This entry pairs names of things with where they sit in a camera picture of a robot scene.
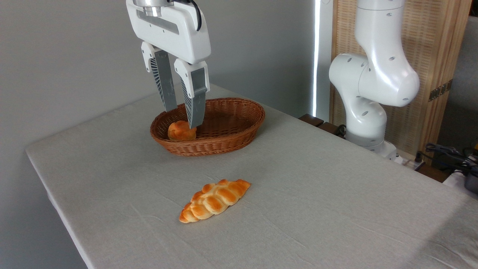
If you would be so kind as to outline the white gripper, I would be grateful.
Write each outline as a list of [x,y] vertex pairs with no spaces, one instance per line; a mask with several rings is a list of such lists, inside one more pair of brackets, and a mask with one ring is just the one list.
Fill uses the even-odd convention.
[[189,128],[200,126],[209,92],[208,27],[194,0],[127,0],[133,31],[143,42],[145,68],[152,73],[166,112],[177,108],[169,53],[181,78]]

